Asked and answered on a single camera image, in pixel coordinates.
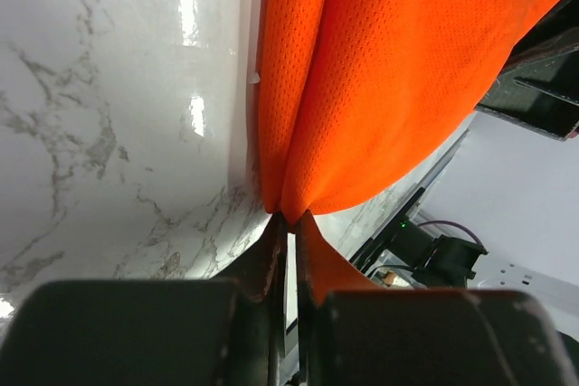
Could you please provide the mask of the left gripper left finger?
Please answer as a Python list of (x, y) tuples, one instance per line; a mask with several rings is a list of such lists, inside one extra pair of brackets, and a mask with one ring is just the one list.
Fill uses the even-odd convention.
[(287, 225), (208, 279), (38, 287), (1, 347), (4, 385), (275, 385), (285, 353)]

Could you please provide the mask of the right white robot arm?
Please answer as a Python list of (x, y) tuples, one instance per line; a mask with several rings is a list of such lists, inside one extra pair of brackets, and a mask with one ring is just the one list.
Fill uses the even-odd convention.
[[(476, 110), (559, 141), (578, 134), (578, 0), (559, 1), (515, 46)], [(400, 272), (414, 287), (465, 288), (488, 251), (467, 240), (426, 232), (410, 211), (419, 187), (349, 260), (367, 277)]]

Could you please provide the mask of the orange t shirt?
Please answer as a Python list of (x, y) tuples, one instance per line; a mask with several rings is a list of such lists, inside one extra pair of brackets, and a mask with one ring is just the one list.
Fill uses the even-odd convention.
[(296, 222), (397, 182), (560, 0), (268, 0), (258, 108), (267, 212)]

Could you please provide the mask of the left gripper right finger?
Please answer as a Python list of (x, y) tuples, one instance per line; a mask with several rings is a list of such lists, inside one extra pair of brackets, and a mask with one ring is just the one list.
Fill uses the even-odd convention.
[(517, 291), (389, 290), (295, 228), (299, 374), (308, 385), (575, 385), (546, 310)]

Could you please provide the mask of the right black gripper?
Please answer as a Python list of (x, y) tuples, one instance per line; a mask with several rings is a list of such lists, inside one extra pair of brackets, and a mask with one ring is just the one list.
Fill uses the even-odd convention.
[(578, 0), (517, 43), (477, 111), (558, 141), (578, 135)]

